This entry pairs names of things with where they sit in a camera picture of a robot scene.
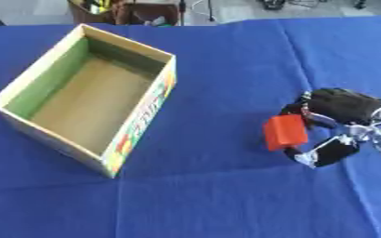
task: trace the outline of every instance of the printed graphic on box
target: printed graphic on box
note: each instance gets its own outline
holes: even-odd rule
[[[151,119],[162,106],[164,100],[169,96],[170,91],[176,83],[176,75],[173,70],[166,74],[165,79],[153,91],[146,103],[140,109],[138,116],[134,119],[118,142],[114,151],[108,158],[104,158],[105,166],[116,173],[124,163],[126,156],[131,152],[138,140],[147,128]]]

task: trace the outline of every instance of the red cube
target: red cube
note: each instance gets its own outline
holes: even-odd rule
[[[273,116],[263,125],[263,129],[270,151],[308,142],[305,124],[299,114]]]

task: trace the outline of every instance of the table surface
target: table surface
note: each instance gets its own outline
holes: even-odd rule
[[[177,54],[177,87],[116,179],[0,116],[0,238],[381,237],[380,153],[311,170],[260,137],[307,89],[381,98],[381,17],[98,26]],[[72,28],[0,27],[0,90]]]

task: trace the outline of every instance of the open box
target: open box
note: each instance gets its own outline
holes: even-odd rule
[[[81,24],[0,92],[0,113],[114,177],[175,83],[174,55]]]

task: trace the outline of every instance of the floor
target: floor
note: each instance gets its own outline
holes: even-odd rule
[[[152,2],[177,2],[174,0],[144,0]],[[352,7],[353,0],[296,0],[312,7],[287,4],[280,11],[267,11],[257,0],[212,0],[217,23],[247,19],[277,18],[318,18],[318,17],[357,17],[381,15],[381,0],[367,0],[367,8],[357,10]],[[198,0],[187,0],[187,25],[213,25],[204,14],[207,12],[206,0],[191,10]],[[0,0],[0,19],[8,25],[61,24],[72,23],[72,15],[67,0]]]

